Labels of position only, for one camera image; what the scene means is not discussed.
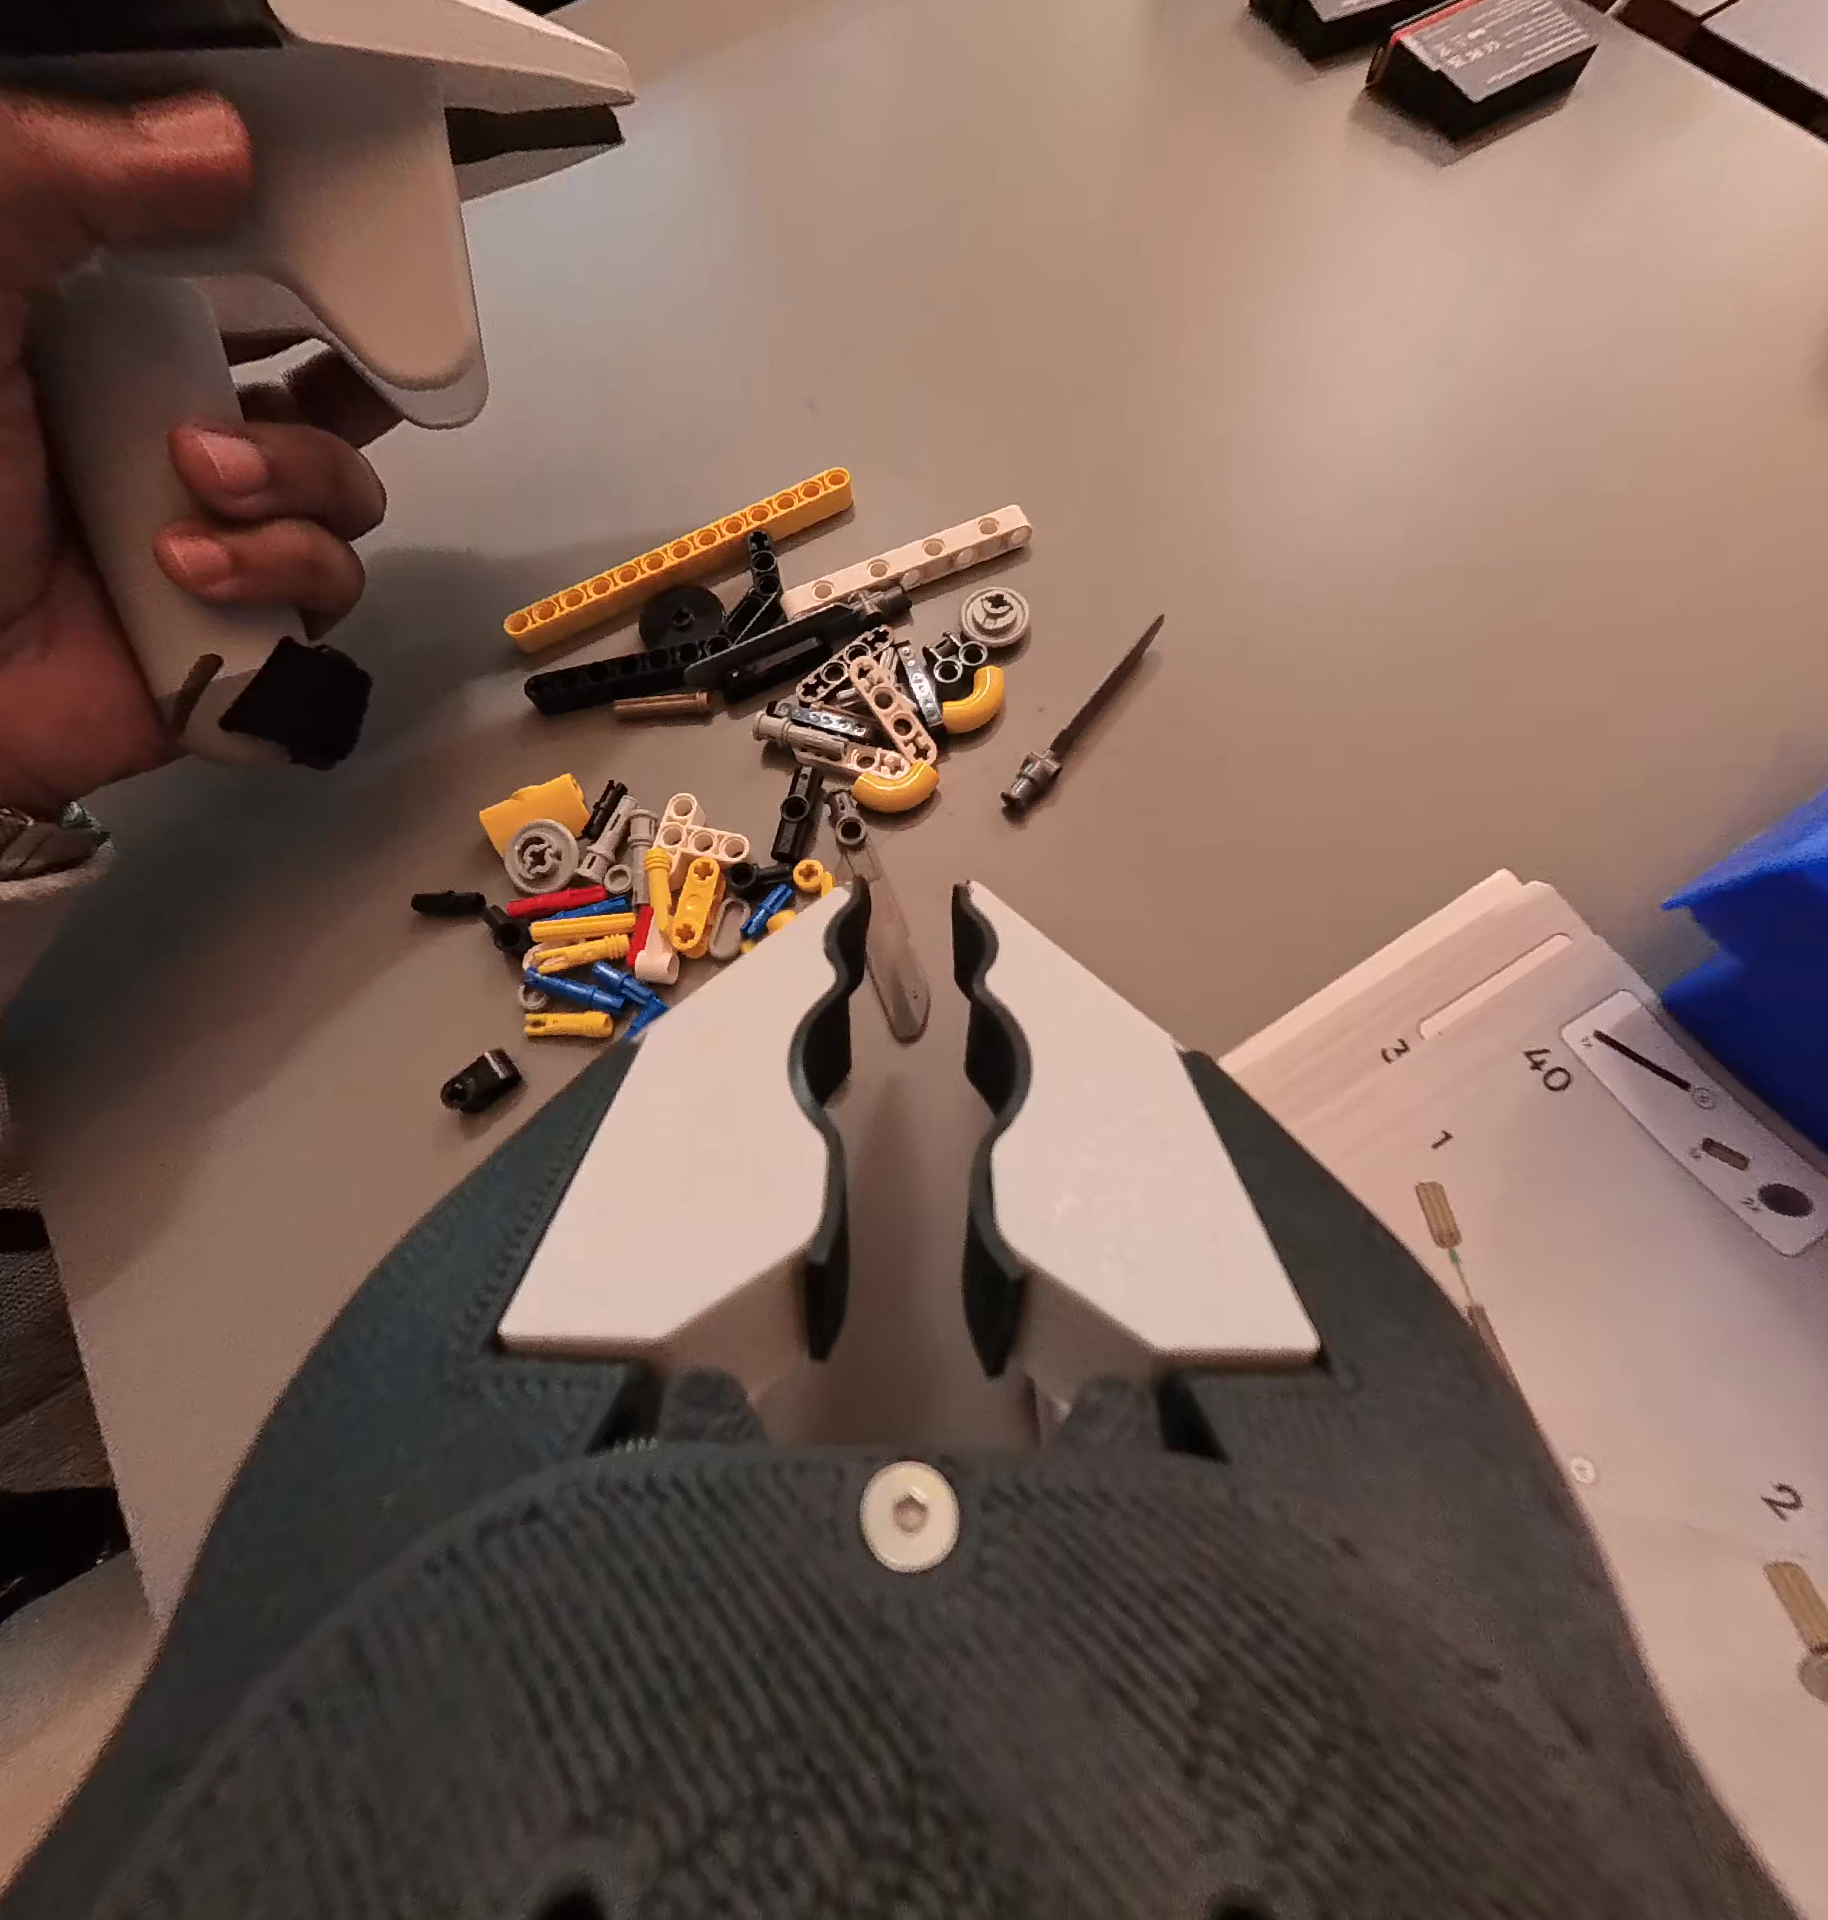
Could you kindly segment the person's left hand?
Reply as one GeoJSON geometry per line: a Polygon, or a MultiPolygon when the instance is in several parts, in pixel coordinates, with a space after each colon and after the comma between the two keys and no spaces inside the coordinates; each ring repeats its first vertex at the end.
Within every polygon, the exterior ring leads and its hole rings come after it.
{"type": "MultiPolygon", "coordinates": [[[[3,808],[54,818],[178,753],[50,481],[30,303],[99,248],[221,233],[254,178],[247,125],[214,94],[102,105],[0,89],[3,808]]],[[[321,637],[360,601],[354,544],[386,514],[364,448],[396,416],[330,352],[242,406],[244,424],[169,431],[193,507],[159,529],[159,570],[206,603],[293,606],[321,637]]]]}

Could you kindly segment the grey lego blade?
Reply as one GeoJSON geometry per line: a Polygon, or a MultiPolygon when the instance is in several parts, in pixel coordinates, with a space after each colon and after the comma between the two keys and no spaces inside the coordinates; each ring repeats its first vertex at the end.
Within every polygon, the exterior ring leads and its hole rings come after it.
{"type": "Polygon", "coordinates": [[[878,853],[868,842],[842,848],[842,873],[863,886],[870,900],[868,976],[894,1037],[913,1043],[928,1027],[931,989],[901,905],[878,853]]]}

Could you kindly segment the pile of small lego pieces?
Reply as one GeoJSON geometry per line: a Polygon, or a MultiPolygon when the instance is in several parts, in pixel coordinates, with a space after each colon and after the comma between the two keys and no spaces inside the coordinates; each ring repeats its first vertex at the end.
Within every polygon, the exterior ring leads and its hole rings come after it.
{"type": "Polygon", "coordinates": [[[842,848],[872,844],[877,818],[923,812],[947,748],[1003,712],[1003,656],[1032,624],[1021,593],[979,590],[953,627],[922,638],[915,598],[947,579],[855,591],[789,619],[773,541],[752,533],[746,570],[734,604],[675,586],[641,606],[638,650],[735,641],[689,669],[696,693],[583,712],[708,722],[742,708],[757,748],[791,767],[768,844],[709,818],[689,789],[651,803],[627,781],[594,789],[558,777],[481,814],[513,900],[458,890],[408,900],[419,917],[489,932],[519,968],[531,1040],[637,1040],[668,1010],[664,991],[686,964],[724,967],[831,896],[848,878],[842,848]]]}

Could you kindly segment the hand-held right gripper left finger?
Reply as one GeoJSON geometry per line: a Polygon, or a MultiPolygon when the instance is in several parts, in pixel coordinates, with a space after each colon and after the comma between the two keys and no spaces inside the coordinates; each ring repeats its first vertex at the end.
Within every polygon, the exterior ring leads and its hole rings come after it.
{"type": "Polygon", "coordinates": [[[841,888],[635,1048],[499,1322],[509,1350],[719,1371],[759,1403],[841,1336],[870,899],[841,888]]]}

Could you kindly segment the white lego beam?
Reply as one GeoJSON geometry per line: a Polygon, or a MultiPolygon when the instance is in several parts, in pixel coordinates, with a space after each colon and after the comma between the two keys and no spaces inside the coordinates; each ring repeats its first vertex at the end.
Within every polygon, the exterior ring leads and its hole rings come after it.
{"type": "Polygon", "coordinates": [[[952,574],[989,564],[1022,548],[1033,539],[1033,524],[1021,507],[999,508],[922,541],[892,547],[867,561],[836,568],[807,586],[783,591],[783,617],[800,617],[855,591],[913,591],[952,574]]]}

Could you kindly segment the white instruction booklet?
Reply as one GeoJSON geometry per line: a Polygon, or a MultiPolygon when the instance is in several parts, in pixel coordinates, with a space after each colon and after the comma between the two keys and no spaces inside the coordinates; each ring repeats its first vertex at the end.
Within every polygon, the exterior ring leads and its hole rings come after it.
{"type": "Polygon", "coordinates": [[[1672,1717],[1828,1916],[1828,1160],[1512,873],[1221,1067],[1502,1357],[1672,1717]]]}

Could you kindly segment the dark grey lego sword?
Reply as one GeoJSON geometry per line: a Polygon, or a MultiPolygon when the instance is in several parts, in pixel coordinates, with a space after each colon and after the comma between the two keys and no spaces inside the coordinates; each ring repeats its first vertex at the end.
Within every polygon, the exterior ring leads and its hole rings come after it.
{"type": "Polygon", "coordinates": [[[1053,787],[1064,778],[1068,761],[1077,748],[1094,733],[1094,727],[1107,710],[1118,702],[1118,695],[1135,681],[1142,661],[1151,652],[1156,638],[1166,624],[1166,616],[1158,616],[1113,672],[1089,693],[1083,705],[1056,731],[1048,748],[1033,751],[1022,759],[1016,777],[1002,794],[1002,808],[1012,822],[1021,822],[1037,803],[1047,800],[1053,787]]]}

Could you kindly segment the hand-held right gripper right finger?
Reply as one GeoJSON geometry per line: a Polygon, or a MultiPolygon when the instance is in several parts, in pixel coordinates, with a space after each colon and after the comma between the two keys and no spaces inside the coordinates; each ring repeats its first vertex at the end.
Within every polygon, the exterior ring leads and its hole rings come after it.
{"type": "Polygon", "coordinates": [[[965,1251],[974,1350],[1042,1432],[1094,1381],[1293,1371],[1319,1334],[1172,1037],[983,884],[952,893],[990,1111],[965,1251]]]}

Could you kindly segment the blue plastic bin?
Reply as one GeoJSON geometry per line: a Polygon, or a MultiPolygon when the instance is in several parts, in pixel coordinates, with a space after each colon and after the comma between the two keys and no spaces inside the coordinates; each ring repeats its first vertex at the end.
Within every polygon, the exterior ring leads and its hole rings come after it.
{"type": "Polygon", "coordinates": [[[1828,787],[1667,900],[1717,951],[1663,1006],[1828,1153],[1828,787]]]}

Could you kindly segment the black battery pack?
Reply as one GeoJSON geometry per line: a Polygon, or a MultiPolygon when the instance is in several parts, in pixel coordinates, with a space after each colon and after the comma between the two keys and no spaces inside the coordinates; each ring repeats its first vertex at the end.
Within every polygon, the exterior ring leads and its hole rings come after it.
{"type": "Polygon", "coordinates": [[[1380,48],[1406,23],[1444,7],[1446,2],[1247,2],[1253,18],[1309,62],[1380,48]]]}
{"type": "Polygon", "coordinates": [[[1461,2],[1398,28],[1366,90],[1463,142],[1565,96],[1598,36],[1561,2],[1461,2]]]}

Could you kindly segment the long yellow lego beam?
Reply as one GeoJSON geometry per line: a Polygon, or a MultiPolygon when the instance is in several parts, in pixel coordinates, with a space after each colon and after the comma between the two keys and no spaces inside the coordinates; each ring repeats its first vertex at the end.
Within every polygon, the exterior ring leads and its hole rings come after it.
{"type": "Polygon", "coordinates": [[[637,614],[668,588],[706,586],[724,573],[742,570],[752,533],[786,541],[838,516],[852,503],[848,468],[827,468],[686,537],[514,609],[503,619],[503,632],[521,652],[540,654],[637,614]]]}

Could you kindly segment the long black lego beam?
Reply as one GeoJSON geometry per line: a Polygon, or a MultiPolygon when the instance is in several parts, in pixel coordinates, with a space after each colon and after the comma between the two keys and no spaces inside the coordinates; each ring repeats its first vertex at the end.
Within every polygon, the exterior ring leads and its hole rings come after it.
{"type": "Polygon", "coordinates": [[[689,696],[689,669],[734,650],[729,637],[689,638],[637,650],[611,661],[586,661],[525,679],[525,702],[543,717],[566,717],[641,699],[689,696]]]}

